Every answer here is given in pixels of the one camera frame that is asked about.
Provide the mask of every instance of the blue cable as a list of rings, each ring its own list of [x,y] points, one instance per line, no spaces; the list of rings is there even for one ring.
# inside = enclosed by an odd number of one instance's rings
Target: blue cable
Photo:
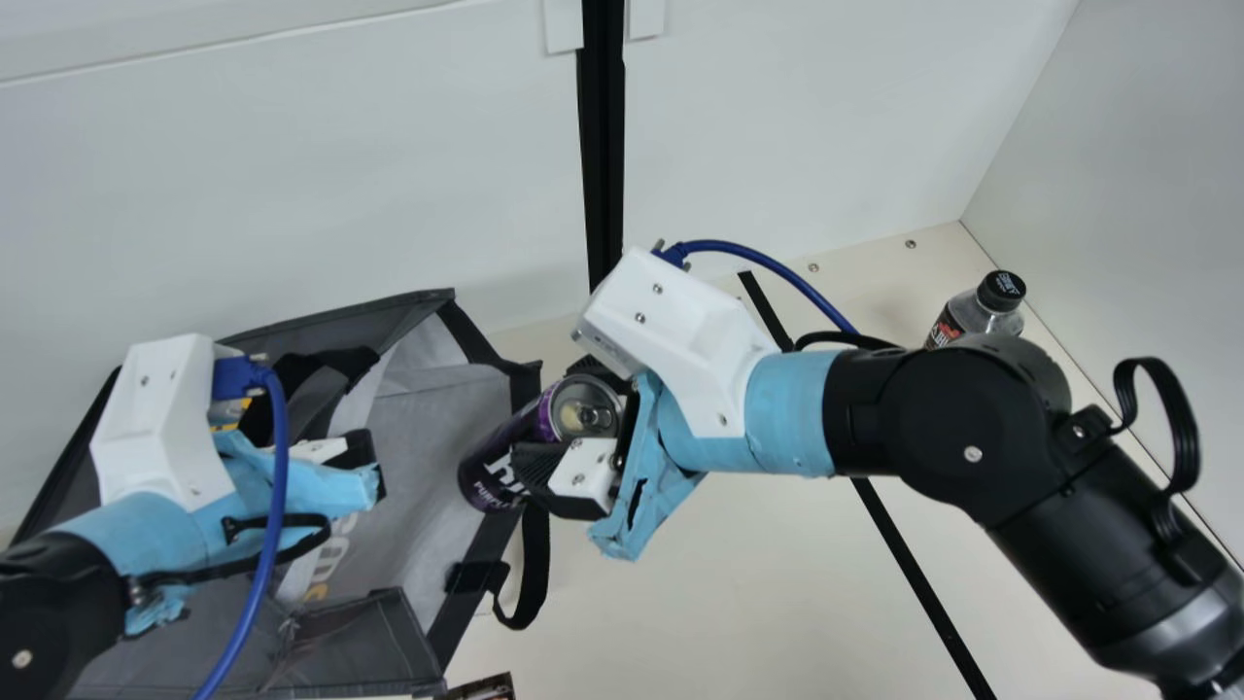
[[[243,607],[241,618],[234,628],[229,644],[220,654],[215,668],[208,674],[208,680],[203,681],[193,700],[208,700],[215,694],[225,676],[229,675],[234,663],[241,654],[241,648],[250,637],[250,628],[259,615],[259,607],[267,593],[267,584],[272,579],[272,569],[276,566],[276,556],[281,550],[282,521],[285,521],[285,492],[289,485],[290,474],[290,423],[285,410],[285,390],[276,373],[262,368],[256,372],[256,379],[262,382],[267,395],[272,402],[272,440],[276,448],[276,464],[272,470],[272,502],[267,509],[267,527],[264,528],[264,548],[259,553],[259,567],[255,569],[255,581],[251,583],[250,594]]]
[[[814,287],[811,283],[807,283],[807,281],[805,281],[804,277],[795,274],[795,270],[791,270],[790,267],[770,257],[769,255],[765,255],[759,250],[748,247],[746,245],[739,245],[738,242],[730,242],[729,240],[705,239],[705,240],[688,240],[684,242],[675,242],[669,247],[667,247],[666,250],[653,250],[654,255],[678,267],[683,266],[683,260],[687,257],[687,255],[690,255],[692,252],[726,252],[730,255],[743,257],[745,260],[751,260],[753,262],[785,279],[791,285],[794,285],[795,288],[799,288],[804,293],[804,296],[807,296],[807,298],[812,303],[815,303],[816,307],[821,310],[821,312],[824,312],[826,316],[830,317],[831,321],[833,321],[833,325],[838,326],[838,328],[845,329],[847,332],[855,332],[855,333],[860,332],[856,329],[853,325],[851,325],[851,321],[848,321],[846,316],[843,316],[841,312],[838,312],[836,307],[833,307],[833,303],[830,303],[829,298],[822,296],[821,292],[817,291],[816,287]]]

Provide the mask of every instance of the purple can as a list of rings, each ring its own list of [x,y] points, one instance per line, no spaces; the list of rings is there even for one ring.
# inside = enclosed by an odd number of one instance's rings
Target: purple can
[[[459,463],[458,487],[478,511],[509,511],[526,494],[510,469],[514,444],[613,438],[621,423],[622,404],[610,385],[588,375],[567,377],[510,417]]]

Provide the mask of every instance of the gray mesh bag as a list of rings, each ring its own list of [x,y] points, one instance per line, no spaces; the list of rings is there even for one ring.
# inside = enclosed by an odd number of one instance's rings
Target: gray mesh bag
[[[279,586],[216,696],[443,693],[443,669],[485,589],[504,579],[499,560],[520,517],[473,510],[458,491],[458,463],[539,394],[539,366],[501,361],[452,290],[381,298],[219,342],[275,363],[296,440],[369,431],[384,497],[335,522],[323,546],[277,571]],[[98,505],[88,444],[114,379],[17,541]],[[270,435],[264,402],[240,426],[256,444]],[[224,649],[249,587],[246,576],[202,586],[188,619],[119,643],[87,666],[70,698],[189,698]]]

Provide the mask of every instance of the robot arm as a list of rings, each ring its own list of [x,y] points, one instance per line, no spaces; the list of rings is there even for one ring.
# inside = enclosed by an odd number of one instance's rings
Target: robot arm
[[[1239,572],[1113,444],[1101,409],[1071,412],[1037,346],[782,356],[741,302],[647,251],[620,262],[572,337],[639,403],[628,436],[569,450],[550,480],[622,466],[590,530],[606,555],[636,560],[708,472],[897,476],[984,527],[1098,664],[1181,699],[1244,675]]]
[[[182,619],[197,586],[256,571],[277,460],[210,426],[236,423],[267,372],[200,334],[131,347],[91,441],[101,506],[0,553],[6,698],[63,696],[119,639]],[[277,563],[376,504],[377,465],[318,464],[362,440],[289,449]]]

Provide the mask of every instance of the black cylindrical robot link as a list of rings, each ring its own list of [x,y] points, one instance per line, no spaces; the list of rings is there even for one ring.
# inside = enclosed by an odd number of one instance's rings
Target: black cylindrical robot link
[[[964,338],[933,352],[848,353],[830,369],[825,433],[838,474],[893,474],[965,511],[1101,665],[1178,700],[1244,676],[1244,579],[1187,518],[1157,537],[1161,490],[1070,412],[1035,344]]]
[[[0,553],[0,694],[63,698],[121,638],[128,608],[124,581],[77,536],[45,532]]]

